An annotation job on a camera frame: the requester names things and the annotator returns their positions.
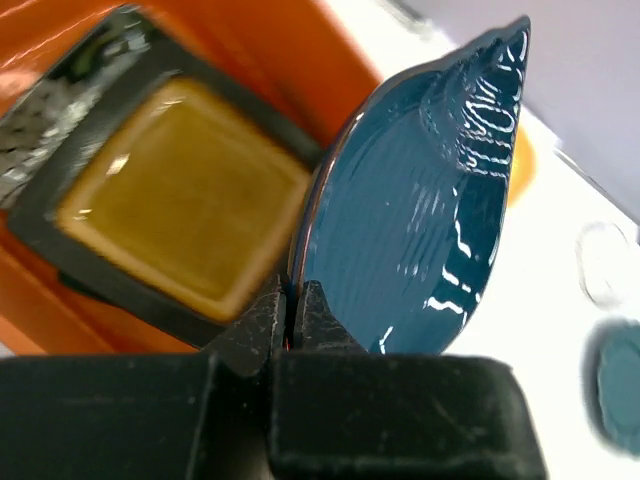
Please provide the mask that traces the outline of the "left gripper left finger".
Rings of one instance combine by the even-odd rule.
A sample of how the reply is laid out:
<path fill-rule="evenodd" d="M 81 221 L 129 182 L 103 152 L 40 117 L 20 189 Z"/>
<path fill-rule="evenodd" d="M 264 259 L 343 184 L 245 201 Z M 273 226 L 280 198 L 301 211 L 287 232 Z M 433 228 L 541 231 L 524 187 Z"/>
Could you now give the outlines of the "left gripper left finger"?
<path fill-rule="evenodd" d="M 272 277 L 197 353 L 4 358 L 2 477 L 270 478 L 268 367 L 284 310 Z"/>

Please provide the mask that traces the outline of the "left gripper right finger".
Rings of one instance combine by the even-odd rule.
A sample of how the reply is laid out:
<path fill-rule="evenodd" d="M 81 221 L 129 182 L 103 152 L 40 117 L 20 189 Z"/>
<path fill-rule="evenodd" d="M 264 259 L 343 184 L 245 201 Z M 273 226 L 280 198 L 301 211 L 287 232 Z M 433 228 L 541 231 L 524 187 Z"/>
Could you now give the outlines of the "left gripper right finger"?
<path fill-rule="evenodd" d="M 473 356 L 364 351 L 305 284 L 294 343 L 271 361 L 278 479 L 543 479 L 512 369 Z"/>

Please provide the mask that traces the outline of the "dark blue shell plate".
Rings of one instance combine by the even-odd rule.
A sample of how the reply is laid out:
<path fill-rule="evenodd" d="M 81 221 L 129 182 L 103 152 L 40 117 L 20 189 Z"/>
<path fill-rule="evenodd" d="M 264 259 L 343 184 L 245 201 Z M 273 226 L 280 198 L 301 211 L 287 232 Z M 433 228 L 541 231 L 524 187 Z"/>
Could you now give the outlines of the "dark blue shell plate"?
<path fill-rule="evenodd" d="M 288 295 L 321 285 L 379 354 L 438 354 L 466 327 L 499 247 L 527 72 L 521 16 L 383 81 L 314 173 Z"/>

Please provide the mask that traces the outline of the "yellow and black square plate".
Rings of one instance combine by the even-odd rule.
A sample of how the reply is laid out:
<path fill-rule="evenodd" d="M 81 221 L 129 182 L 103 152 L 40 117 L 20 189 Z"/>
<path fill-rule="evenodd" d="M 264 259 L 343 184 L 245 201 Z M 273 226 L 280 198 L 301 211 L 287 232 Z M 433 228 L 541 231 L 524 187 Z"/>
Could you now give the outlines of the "yellow and black square plate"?
<path fill-rule="evenodd" d="M 204 346 L 282 259 L 321 147 L 168 38 L 105 79 L 8 229 L 108 302 Z"/>

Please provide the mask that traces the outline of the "black floral square plate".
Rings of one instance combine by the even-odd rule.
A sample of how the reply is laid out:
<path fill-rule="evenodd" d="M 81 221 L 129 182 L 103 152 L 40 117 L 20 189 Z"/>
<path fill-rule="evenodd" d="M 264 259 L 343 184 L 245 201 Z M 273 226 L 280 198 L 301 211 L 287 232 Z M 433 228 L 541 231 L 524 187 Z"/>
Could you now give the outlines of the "black floral square plate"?
<path fill-rule="evenodd" d="M 18 97 L 1 118 L 3 210 L 13 205 L 106 89 L 161 37 L 138 7 L 118 7 Z"/>

